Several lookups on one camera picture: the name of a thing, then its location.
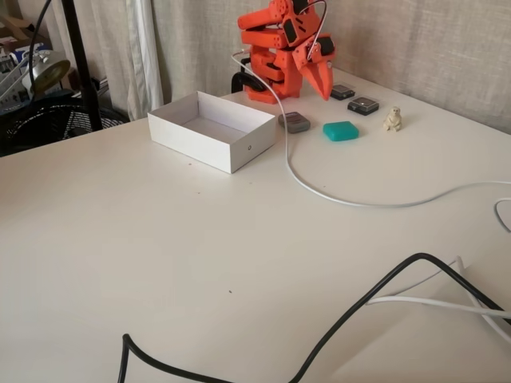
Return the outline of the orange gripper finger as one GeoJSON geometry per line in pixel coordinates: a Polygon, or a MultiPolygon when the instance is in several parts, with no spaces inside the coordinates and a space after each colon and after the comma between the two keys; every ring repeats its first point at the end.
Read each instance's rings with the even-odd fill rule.
{"type": "Polygon", "coordinates": [[[322,95],[330,95],[333,86],[333,69],[331,61],[321,64],[322,95]]]}
{"type": "Polygon", "coordinates": [[[330,62],[309,63],[299,71],[312,88],[327,101],[330,97],[330,62]]]}

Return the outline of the orange gripper body black motor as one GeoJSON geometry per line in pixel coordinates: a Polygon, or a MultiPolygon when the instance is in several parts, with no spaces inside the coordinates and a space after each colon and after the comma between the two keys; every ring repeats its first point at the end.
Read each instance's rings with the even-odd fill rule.
{"type": "Polygon", "coordinates": [[[292,57],[297,69],[302,70],[306,66],[331,61],[335,57],[335,44],[330,34],[321,34],[318,38],[312,36],[295,47],[292,57]]]}

